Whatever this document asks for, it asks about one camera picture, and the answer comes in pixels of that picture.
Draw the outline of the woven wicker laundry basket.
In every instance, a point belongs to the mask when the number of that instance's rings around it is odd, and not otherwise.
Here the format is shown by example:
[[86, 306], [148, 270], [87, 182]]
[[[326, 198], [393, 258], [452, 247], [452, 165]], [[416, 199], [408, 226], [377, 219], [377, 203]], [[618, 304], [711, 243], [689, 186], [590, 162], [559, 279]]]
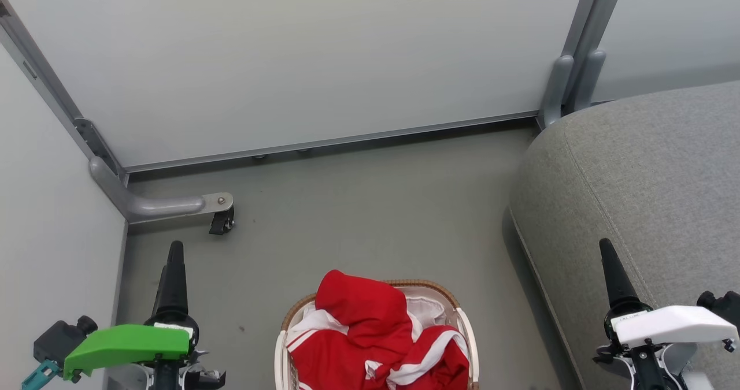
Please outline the woven wicker laundry basket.
[[[436, 300], [445, 308], [446, 322], [455, 327], [465, 338], [466, 355], [469, 358], [467, 390], [479, 390], [479, 354], [473, 327], [459, 301], [443, 285], [431, 280], [397, 279], [385, 280], [386, 284], [401, 290], [407, 297], [424, 297]], [[274, 351], [275, 390], [298, 390], [298, 372], [287, 351], [287, 334], [291, 327], [304, 318], [304, 311], [315, 302], [315, 294], [298, 300], [289, 309], [280, 327]]]

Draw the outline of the grey partition corner post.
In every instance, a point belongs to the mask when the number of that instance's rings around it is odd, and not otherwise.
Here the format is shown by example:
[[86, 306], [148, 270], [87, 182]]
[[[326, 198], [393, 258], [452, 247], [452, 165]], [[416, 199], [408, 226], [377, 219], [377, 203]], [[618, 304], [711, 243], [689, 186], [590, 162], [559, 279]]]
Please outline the grey partition corner post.
[[85, 118], [74, 103], [9, 0], [0, 0], [0, 27], [20, 53], [21, 66], [28, 72], [31, 82], [34, 85], [40, 85], [40, 89], [50, 95], [51, 106], [58, 108], [64, 117], [63, 121], [72, 124], [90, 153], [100, 157], [119, 180], [125, 181], [127, 172], [113, 155], [113, 151], [108, 147], [108, 143], [105, 142], [95, 124]]

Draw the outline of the black caster wheel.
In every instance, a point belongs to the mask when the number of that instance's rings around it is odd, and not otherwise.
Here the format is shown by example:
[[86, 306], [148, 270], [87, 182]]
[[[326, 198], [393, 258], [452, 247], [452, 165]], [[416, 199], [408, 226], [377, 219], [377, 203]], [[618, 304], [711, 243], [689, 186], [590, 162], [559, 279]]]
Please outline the black caster wheel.
[[209, 234], [222, 236], [232, 231], [235, 225], [235, 209], [230, 207], [225, 211], [214, 213]]

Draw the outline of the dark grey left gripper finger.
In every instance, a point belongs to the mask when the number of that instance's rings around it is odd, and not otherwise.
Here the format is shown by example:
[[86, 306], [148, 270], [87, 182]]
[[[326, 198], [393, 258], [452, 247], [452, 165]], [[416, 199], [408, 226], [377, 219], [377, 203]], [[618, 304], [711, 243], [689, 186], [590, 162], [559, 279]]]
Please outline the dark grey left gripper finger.
[[187, 269], [182, 241], [172, 241], [165, 265], [168, 266], [166, 307], [155, 317], [150, 316], [145, 325], [184, 329], [190, 337], [190, 345], [195, 346], [200, 340], [200, 327], [188, 313]]
[[157, 292], [155, 297], [155, 303], [153, 304], [153, 310], [151, 311], [151, 316], [155, 317], [164, 307], [166, 307], [166, 303], [164, 303], [164, 297], [165, 292], [167, 291], [167, 272], [168, 272], [168, 266], [163, 266], [163, 269], [161, 270], [160, 279], [157, 286]]

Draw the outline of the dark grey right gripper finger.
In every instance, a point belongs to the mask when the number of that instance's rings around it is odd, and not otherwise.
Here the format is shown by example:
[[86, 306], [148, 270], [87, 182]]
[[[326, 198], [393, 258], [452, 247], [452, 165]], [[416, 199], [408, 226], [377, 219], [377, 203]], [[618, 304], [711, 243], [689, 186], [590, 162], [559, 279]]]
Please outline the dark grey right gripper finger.
[[643, 311], [652, 311], [653, 308], [639, 300], [611, 240], [602, 238], [599, 241], [599, 248], [609, 301], [604, 330], [606, 335], [615, 336], [613, 320]]

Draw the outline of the grey fabric sofa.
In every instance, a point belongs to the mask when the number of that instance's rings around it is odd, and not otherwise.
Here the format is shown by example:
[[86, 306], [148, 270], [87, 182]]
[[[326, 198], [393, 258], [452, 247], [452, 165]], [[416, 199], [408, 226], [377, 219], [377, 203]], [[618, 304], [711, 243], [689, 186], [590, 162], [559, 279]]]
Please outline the grey fabric sofa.
[[569, 114], [521, 162], [509, 208], [582, 390], [628, 390], [594, 363], [605, 345], [599, 241], [642, 302], [740, 294], [740, 80]]

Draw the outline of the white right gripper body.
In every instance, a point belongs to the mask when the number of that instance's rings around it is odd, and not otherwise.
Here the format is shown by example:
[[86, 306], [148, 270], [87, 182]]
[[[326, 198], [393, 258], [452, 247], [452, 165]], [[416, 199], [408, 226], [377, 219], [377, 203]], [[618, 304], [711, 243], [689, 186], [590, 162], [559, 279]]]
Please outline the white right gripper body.
[[740, 341], [737, 327], [710, 310], [699, 306], [668, 306], [616, 317], [612, 330], [621, 345], [628, 348], [675, 343], [730, 342], [734, 350]]

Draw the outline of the grey partition bottom rail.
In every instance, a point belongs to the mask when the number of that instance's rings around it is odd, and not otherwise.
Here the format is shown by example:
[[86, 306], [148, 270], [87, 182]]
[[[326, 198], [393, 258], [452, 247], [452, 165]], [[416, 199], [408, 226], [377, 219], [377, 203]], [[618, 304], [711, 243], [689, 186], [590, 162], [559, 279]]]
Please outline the grey partition bottom rail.
[[262, 155], [275, 155], [286, 153], [286, 151], [314, 150], [315, 148], [333, 147], [346, 145], [349, 143], [371, 142], [372, 140], [389, 139], [404, 137], [417, 134], [433, 133], [439, 131], [456, 130], [468, 127], [484, 126], [495, 123], [508, 122], [513, 120], [534, 118], [538, 111], [526, 111], [523, 113], [499, 114], [488, 118], [476, 118], [471, 120], [462, 120], [446, 124], [436, 124], [431, 126], [414, 127], [409, 129], [400, 129], [386, 132], [376, 132], [367, 135], [348, 136], [342, 138], [331, 138], [319, 140], [319, 142], [293, 143], [281, 147], [259, 148], [258, 150], [233, 151], [218, 155], [207, 155], [183, 160], [156, 162], [152, 164], [134, 165], [125, 167], [124, 170], [129, 174], [155, 172], [167, 169], [185, 169], [193, 166], [207, 164], [224, 164], [229, 161], [253, 158]]

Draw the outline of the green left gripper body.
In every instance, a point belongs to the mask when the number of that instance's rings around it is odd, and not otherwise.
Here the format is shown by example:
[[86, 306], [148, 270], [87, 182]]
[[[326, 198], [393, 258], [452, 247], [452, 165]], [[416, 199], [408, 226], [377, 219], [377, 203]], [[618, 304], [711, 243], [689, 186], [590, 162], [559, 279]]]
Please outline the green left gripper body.
[[90, 334], [64, 359], [63, 379], [132, 363], [179, 361], [190, 352], [184, 329], [126, 324]]

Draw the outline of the grey partition foot bracket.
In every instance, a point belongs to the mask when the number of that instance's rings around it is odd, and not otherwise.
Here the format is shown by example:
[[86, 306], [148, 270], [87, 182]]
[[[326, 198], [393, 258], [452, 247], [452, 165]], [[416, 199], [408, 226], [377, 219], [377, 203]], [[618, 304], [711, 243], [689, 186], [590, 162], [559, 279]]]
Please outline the grey partition foot bracket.
[[605, 50], [596, 49], [587, 55], [575, 87], [572, 99], [572, 111], [580, 111], [591, 106], [595, 85], [600, 77], [602, 67], [607, 58]]
[[563, 100], [574, 64], [571, 55], [562, 55], [553, 63], [537, 114], [539, 129], [552, 126], [562, 117]]

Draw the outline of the grey partition foot bar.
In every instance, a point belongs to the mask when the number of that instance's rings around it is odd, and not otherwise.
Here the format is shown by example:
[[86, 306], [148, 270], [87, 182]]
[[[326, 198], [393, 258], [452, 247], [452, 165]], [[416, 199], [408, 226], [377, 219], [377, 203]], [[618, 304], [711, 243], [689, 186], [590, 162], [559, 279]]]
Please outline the grey partition foot bar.
[[145, 198], [127, 190], [100, 157], [89, 161], [89, 172], [98, 187], [130, 224], [163, 221], [175, 217], [215, 214], [234, 207], [227, 192], [176, 198]]

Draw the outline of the red jersey with white band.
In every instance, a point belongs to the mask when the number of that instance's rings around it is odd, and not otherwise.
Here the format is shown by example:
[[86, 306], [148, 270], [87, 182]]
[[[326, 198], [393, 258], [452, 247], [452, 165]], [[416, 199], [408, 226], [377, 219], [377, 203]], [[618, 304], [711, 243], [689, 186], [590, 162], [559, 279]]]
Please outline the red jersey with white band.
[[315, 310], [285, 335], [298, 390], [467, 390], [465, 338], [405, 309], [365, 317]]

